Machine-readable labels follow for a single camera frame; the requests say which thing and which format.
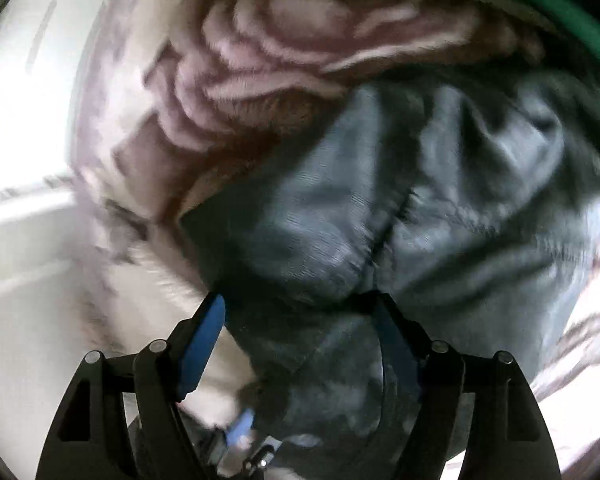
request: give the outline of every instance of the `laundry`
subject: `laundry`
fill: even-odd
[[[472,0],[183,0],[146,74],[155,113],[115,162],[143,215],[168,222],[369,77],[516,52],[542,60],[536,28]]]
[[[389,293],[460,352],[506,348],[532,380],[600,241],[600,80],[501,62],[385,73],[182,227],[260,381],[256,428],[285,440],[276,463],[390,478],[417,392],[355,295]]]
[[[76,171],[97,250],[82,259],[128,352],[190,317],[210,287],[226,290],[231,333],[181,408],[225,427],[255,406],[256,426],[285,440],[272,466],[307,479],[389,474],[417,398],[382,362],[368,313],[352,301],[376,288],[461,351],[508,346],[529,380],[541,368],[533,388],[565,478],[597,460],[600,446],[587,449],[600,437],[600,382],[587,377],[600,380],[600,366],[570,372],[577,345],[590,353],[600,314],[590,293],[600,267],[600,16],[577,0],[152,1],[113,1],[91,63]],[[334,38],[342,23],[344,39]],[[355,104],[381,112],[355,115]],[[392,128],[402,123],[384,120],[402,112],[417,141],[400,144]],[[338,140],[340,119],[373,135]],[[360,168],[343,153],[363,155]],[[276,160],[280,173],[266,175]],[[299,168],[315,186],[292,185]],[[373,189],[338,202],[365,179]],[[392,184],[396,204],[385,195]],[[236,194],[220,218],[218,204]],[[377,214],[369,196],[384,197]],[[289,215],[270,215],[275,203]],[[281,247],[267,266],[266,250]],[[586,285],[567,325],[584,320],[574,346],[576,332],[561,332]],[[557,409],[565,396],[591,399],[574,413],[580,425]],[[449,456],[466,441],[463,402]]]

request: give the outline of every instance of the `dark gray cloth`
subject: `dark gray cloth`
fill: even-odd
[[[286,440],[276,465],[388,478],[417,398],[350,299],[387,292],[432,338],[507,349],[531,380],[600,238],[600,81],[503,65],[386,74],[182,227],[261,379],[256,426]]]

